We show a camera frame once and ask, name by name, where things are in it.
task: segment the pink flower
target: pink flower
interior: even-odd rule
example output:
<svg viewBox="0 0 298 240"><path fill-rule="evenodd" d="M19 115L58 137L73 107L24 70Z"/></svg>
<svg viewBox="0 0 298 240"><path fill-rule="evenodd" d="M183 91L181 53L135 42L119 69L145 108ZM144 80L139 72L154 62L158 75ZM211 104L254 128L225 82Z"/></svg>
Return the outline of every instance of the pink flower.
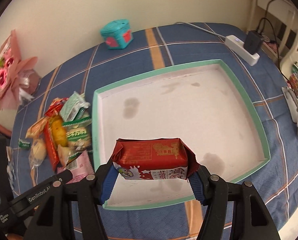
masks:
<svg viewBox="0 0 298 240"><path fill-rule="evenodd" d="M13 62L14 62L13 57L10 57L9 59L6 59L5 68L8 68Z"/></svg>
<svg viewBox="0 0 298 240"><path fill-rule="evenodd" d="M0 70L0 87L3 88L6 84L7 80L7 70L6 69L1 69Z"/></svg>

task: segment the blue gripper pad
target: blue gripper pad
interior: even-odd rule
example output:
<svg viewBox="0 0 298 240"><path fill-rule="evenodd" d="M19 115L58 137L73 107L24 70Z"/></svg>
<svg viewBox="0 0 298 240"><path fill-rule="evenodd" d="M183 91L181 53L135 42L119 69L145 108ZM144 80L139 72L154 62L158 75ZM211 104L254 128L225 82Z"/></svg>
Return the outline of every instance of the blue gripper pad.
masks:
<svg viewBox="0 0 298 240"><path fill-rule="evenodd" d="M189 178L190 186L196 200L203 204L205 200L203 184L199 178L198 172L194 172Z"/></svg>
<svg viewBox="0 0 298 240"><path fill-rule="evenodd" d="M118 171L114 168L112 164L107 173L107 176L104 179L104 182L102 183L102 191L99 199L102 205L105 203L106 200L110 198L110 195L113 190L113 186L116 183L118 174L119 174Z"/></svg>

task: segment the teal gift box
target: teal gift box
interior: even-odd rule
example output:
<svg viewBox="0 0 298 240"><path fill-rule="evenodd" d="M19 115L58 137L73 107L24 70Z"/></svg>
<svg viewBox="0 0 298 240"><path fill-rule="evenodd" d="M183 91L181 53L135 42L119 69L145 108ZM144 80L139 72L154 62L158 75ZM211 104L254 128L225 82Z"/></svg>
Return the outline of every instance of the teal gift box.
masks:
<svg viewBox="0 0 298 240"><path fill-rule="evenodd" d="M126 19L109 22L100 33L108 49L124 49L133 39L129 21Z"/></svg>

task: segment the white cable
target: white cable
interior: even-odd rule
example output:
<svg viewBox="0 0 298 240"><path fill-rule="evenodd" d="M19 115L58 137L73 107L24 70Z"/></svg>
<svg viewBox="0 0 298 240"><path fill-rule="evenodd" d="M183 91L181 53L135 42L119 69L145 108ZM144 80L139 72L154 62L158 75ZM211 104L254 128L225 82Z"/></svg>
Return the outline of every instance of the white cable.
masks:
<svg viewBox="0 0 298 240"><path fill-rule="evenodd" d="M213 35L218 36L218 37L223 38L223 39L226 38L225 36L223 36L223 35L221 35L221 34L217 34L217 33L215 33L215 32L208 31L208 30L206 30L206 29L204 29L204 28L201 28L201 27L196 26L196 25L191 24L191 23L176 22L175 24L188 24L188 25L190 25L190 26L192 26L192 27L195 27L195 28L198 28L198 29L200 29L200 30L202 30L202 31L204 31L204 32L206 32L206 33L213 34Z"/></svg>

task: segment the wall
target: wall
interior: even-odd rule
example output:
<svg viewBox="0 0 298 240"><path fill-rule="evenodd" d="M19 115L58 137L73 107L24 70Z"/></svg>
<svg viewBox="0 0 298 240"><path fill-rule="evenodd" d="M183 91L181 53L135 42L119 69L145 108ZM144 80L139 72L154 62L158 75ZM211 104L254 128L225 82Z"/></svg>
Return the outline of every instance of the wall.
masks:
<svg viewBox="0 0 298 240"><path fill-rule="evenodd" d="M17 30L23 58L38 56L44 76L102 42L99 30L127 18L133 31L177 21L220 22L246 28L250 0L13 0L0 18L0 45ZM11 128L14 113L0 114Z"/></svg>

